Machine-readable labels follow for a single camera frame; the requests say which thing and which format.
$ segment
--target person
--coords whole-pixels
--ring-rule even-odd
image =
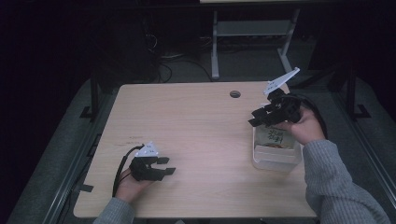
[[[110,200],[93,223],[133,223],[134,209],[130,204],[152,183],[153,181],[149,180],[135,180],[131,176],[130,168],[123,171],[115,197]]]
[[[352,182],[337,145],[325,138],[314,112],[304,107],[300,112],[297,123],[285,121],[275,126],[304,145],[305,198],[320,223],[390,223],[374,197]],[[134,210],[129,204],[150,184],[135,181],[131,175],[122,179],[116,197],[94,223],[132,223]]]

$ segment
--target gray sleeve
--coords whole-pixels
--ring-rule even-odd
[[[93,222],[94,224],[100,223],[132,223],[134,221],[134,210],[132,207],[118,199],[112,198],[107,204],[106,208]]]
[[[303,150],[306,200],[326,223],[390,223],[373,196],[352,182],[337,146],[328,140],[308,143]]]

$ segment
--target hand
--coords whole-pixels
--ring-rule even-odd
[[[120,184],[117,188],[116,198],[127,203],[133,202],[150,184],[154,181],[142,180],[137,181],[131,176],[131,169],[123,171],[120,175]]]
[[[274,127],[290,132],[302,145],[315,140],[326,139],[312,110],[300,108],[301,119],[297,123],[281,122]]]

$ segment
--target plastic container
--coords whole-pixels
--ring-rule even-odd
[[[254,167],[290,172],[302,159],[302,146],[290,133],[263,125],[253,128]]]

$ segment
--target table top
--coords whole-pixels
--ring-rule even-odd
[[[97,217],[111,199],[126,152],[153,141],[176,167],[133,204],[137,217],[315,217],[305,200],[304,163],[290,173],[252,164],[251,112],[266,82],[124,85],[96,149],[74,214]],[[233,98],[231,91],[241,96]]]

